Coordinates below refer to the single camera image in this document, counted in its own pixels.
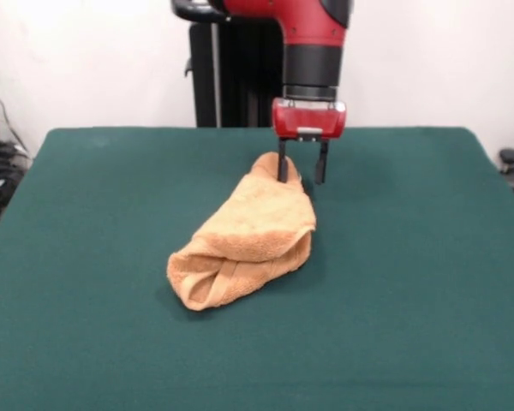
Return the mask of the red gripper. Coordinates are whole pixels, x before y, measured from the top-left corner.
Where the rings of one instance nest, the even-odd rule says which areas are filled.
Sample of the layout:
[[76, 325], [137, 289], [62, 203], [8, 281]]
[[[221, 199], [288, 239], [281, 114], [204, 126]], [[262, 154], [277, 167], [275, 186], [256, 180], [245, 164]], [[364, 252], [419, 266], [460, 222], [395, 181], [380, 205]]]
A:
[[[275, 98], [272, 103], [272, 126], [278, 137], [278, 181], [286, 183], [288, 162], [286, 139], [337, 139], [344, 131], [346, 105], [341, 101], [307, 101]], [[315, 167], [314, 182], [326, 180], [328, 141], [320, 142], [320, 154]]]

